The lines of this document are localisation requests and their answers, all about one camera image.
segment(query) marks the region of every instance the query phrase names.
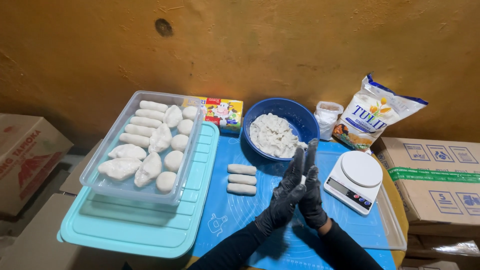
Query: white scale platform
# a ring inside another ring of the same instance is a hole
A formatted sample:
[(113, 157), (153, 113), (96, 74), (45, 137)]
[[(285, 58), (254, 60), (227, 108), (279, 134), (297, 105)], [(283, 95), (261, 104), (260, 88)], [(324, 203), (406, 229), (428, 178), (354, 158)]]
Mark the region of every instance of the white scale platform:
[(372, 209), (383, 179), (380, 164), (360, 151), (343, 153), (328, 175), (324, 189), (362, 215)]

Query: white dough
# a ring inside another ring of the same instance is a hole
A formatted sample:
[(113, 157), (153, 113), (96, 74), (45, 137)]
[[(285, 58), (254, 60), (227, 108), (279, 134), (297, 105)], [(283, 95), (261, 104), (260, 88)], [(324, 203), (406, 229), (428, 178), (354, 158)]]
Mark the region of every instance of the white dough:
[(162, 172), (162, 159), (153, 152), (143, 161), (135, 173), (135, 186), (142, 187), (150, 183), (150, 180), (157, 177)]
[(168, 109), (168, 106), (162, 103), (156, 103), (153, 101), (140, 101), (140, 108), (146, 110), (157, 110), (161, 112), (165, 112)]
[(134, 158), (143, 160), (147, 157), (147, 152), (140, 146), (125, 144), (113, 148), (113, 150), (108, 153), (108, 156), (112, 159)]
[(125, 132), (129, 134), (136, 134), (145, 137), (151, 137), (155, 128), (153, 127), (146, 127), (134, 124), (128, 124), (125, 126)]
[(249, 184), (249, 185), (257, 184), (257, 178), (255, 178), (255, 176), (244, 175), (244, 174), (230, 174), (228, 176), (228, 181), (230, 183), (237, 183), (237, 184)]
[(180, 121), (177, 129), (180, 134), (190, 136), (190, 132), (192, 131), (193, 121), (190, 119), (185, 119)]
[(120, 134), (120, 141), (127, 143), (127, 144), (133, 144), (136, 146), (140, 146), (143, 148), (148, 148), (150, 145), (148, 137), (145, 136), (140, 136), (140, 135), (134, 135), (134, 134), (128, 134), (128, 133), (122, 133)]
[(188, 136), (183, 134), (177, 134), (173, 137), (171, 145), (173, 150), (178, 150), (180, 152), (185, 152), (187, 147)]
[(180, 168), (181, 159), (183, 158), (183, 153), (180, 151), (172, 151), (165, 156), (163, 160), (165, 163), (165, 168), (170, 172), (177, 173)]
[(190, 120), (195, 120), (195, 116), (197, 115), (197, 107), (194, 106), (188, 106), (183, 109), (182, 111), (182, 116), (184, 119), (190, 119)]
[(132, 176), (141, 164), (139, 159), (133, 158), (107, 160), (98, 166), (98, 172), (122, 181)]
[(150, 119), (163, 121), (163, 116), (165, 114), (163, 112), (160, 112), (160, 111), (157, 111), (157, 110), (139, 109), (135, 112), (135, 115), (139, 116), (139, 117), (146, 117), (146, 118), (150, 118)]
[(177, 174), (174, 172), (162, 172), (156, 179), (156, 187), (162, 194), (168, 194), (172, 191), (173, 184)]
[(172, 107), (165, 112), (163, 123), (166, 123), (169, 128), (174, 128), (182, 119), (180, 108), (177, 105), (172, 105)]
[(130, 124), (158, 128), (162, 124), (162, 121), (146, 117), (133, 116), (130, 118)]
[(153, 131), (150, 137), (150, 146), (148, 147), (148, 153), (163, 152), (169, 146), (172, 141), (172, 132), (168, 128), (167, 124), (161, 124), (155, 131)]
[(250, 140), (262, 152), (284, 159), (293, 157), (297, 147), (308, 147), (293, 135), (287, 120), (271, 113), (260, 115), (250, 124)]
[(257, 187), (249, 184), (229, 183), (227, 185), (227, 191), (237, 194), (255, 195), (257, 193)]
[(227, 167), (227, 171), (229, 173), (255, 175), (257, 173), (257, 167), (242, 164), (229, 164)]

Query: blue silicone baking mat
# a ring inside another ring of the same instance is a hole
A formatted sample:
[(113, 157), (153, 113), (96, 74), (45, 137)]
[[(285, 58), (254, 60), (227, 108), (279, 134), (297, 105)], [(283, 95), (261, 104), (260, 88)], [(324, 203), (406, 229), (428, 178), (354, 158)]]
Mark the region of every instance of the blue silicone baking mat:
[[(316, 163), (320, 170), (321, 182), (325, 181), (338, 157), (346, 151), (349, 149), (342, 144), (319, 143)], [(231, 163), (257, 167), (255, 196), (227, 193), (227, 165)], [(193, 255), (202, 256), (220, 241), (254, 220), (255, 216), (268, 206), (273, 188), (282, 179), (287, 165), (261, 157), (244, 139), (221, 136)], [(370, 214), (364, 217), (326, 193), (323, 187), (322, 200), (327, 214), (361, 246), (388, 248), (377, 203), (374, 204)], [(320, 243), (316, 233), (305, 225), (297, 209), (286, 228), (276, 230), (250, 257), (247, 264), (268, 270), (331, 269), (318, 255), (322, 249), (325, 247)], [(395, 269), (390, 250), (367, 249), (367, 251), (384, 269)]]
[(203, 122), (178, 206), (99, 195), (84, 186), (63, 219), (59, 240), (146, 256), (182, 256), (197, 234), (218, 138), (217, 126)]

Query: black glove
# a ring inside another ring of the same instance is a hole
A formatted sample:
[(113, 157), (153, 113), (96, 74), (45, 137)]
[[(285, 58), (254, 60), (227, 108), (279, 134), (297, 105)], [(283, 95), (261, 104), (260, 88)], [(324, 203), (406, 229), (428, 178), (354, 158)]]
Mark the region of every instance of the black glove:
[(315, 155), (318, 140), (313, 139), (308, 143), (307, 158), (305, 161), (304, 175), (307, 177), (305, 185), (307, 192), (299, 202), (299, 210), (307, 225), (315, 230), (323, 226), (328, 216), (322, 208), (320, 198), (320, 181), (318, 181), (318, 168), (315, 166)]
[(303, 150), (297, 148), (282, 181), (273, 189), (270, 205), (255, 218), (258, 229), (266, 236), (270, 236), (273, 230), (285, 226), (292, 219), (295, 205), (305, 194), (305, 185), (300, 184), (303, 156)]

